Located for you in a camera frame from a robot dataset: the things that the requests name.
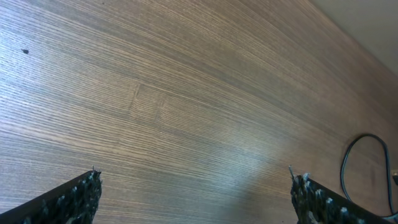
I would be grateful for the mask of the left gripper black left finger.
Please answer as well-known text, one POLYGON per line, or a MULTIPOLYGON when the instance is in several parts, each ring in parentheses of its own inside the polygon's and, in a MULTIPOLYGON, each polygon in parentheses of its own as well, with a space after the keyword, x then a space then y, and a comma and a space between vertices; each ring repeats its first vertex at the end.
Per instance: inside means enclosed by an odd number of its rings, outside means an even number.
POLYGON ((101 172, 78 177, 1 214, 1 224, 92 223, 102 194, 101 172))

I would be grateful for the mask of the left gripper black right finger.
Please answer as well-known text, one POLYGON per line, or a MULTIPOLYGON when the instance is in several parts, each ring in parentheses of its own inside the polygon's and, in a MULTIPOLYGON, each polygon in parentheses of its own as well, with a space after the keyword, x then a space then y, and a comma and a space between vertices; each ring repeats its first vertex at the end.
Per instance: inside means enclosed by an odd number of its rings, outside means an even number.
POLYGON ((351 200, 342 197, 309 177, 296 175, 289 167, 292 178, 290 191, 292 205, 299 223, 367 224, 388 223, 388 217, 375 215, 351 200))

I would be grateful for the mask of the black USB cable long loop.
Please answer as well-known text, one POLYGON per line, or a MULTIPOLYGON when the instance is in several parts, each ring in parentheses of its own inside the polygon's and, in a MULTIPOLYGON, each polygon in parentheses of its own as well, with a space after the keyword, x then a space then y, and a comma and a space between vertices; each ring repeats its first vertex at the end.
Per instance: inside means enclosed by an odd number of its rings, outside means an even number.
POLYGON ((382 218, 385 220, 394 220, 397 223, 397 211, 394 210, 394 205, 393 205, 393 198, 392 198, 392 180, 394 180, 394 183, 397 185, 397 173, 392 172, 391 170, 391 164, 390 164, 390 157, 389 157, 389 150, 387 144, 377 135, 371 134, 371 133, 363 133, 354 138, 350 144, 348 145, 345 154, 343 156, 343 160, 340 166, 340 187, 347 198, 349 202, 352 202, 352 199, 350 198, 348 191, 345 186, 345 168, 347 165, 348 157, 349 154, 354 147, 354 145, 361 140, 362 138, 373 138, 376 141, 378 141, 381 146, 382 150, 384 152, 384 157, 385 157, 385 163, 386 163, 386 179, 387 179, 387 198, 388 198, 388 203, 389 203, 389 209, 391 214, 388 216, 383 216, 382 218))

